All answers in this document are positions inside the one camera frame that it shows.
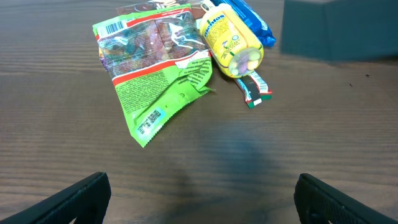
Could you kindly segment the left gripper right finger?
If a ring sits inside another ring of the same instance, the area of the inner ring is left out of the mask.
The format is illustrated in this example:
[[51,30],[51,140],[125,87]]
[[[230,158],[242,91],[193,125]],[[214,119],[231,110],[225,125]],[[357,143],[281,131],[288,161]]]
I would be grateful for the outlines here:
[[302,224],[397,224],[308,173],[298,178],[294,202]]

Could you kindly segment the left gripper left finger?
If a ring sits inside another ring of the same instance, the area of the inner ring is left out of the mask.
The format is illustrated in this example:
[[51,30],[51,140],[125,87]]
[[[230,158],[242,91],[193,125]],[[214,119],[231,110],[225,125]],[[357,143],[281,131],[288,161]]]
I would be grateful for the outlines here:
[[107,174],[96,172],[1,224],[102,224],[110,198]]

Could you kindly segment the green gummy candy bag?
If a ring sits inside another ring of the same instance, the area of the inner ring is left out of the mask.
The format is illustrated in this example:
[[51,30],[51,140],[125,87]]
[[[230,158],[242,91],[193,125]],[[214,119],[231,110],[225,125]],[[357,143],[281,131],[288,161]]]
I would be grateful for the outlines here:
[[210,91],[211,54],[190,3],[120,15],[94,24],[93,33],[130,135],[141,147]]

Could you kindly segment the blue cookie pack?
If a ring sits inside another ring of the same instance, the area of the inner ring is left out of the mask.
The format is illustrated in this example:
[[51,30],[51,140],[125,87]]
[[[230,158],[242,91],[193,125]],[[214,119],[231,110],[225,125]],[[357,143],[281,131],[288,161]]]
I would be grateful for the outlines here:
[[271,48],[276,39],[271,28],[245,0],[211,0],[218,6],[221,3],[229,4],[242,21],[252,30],[263,46]]

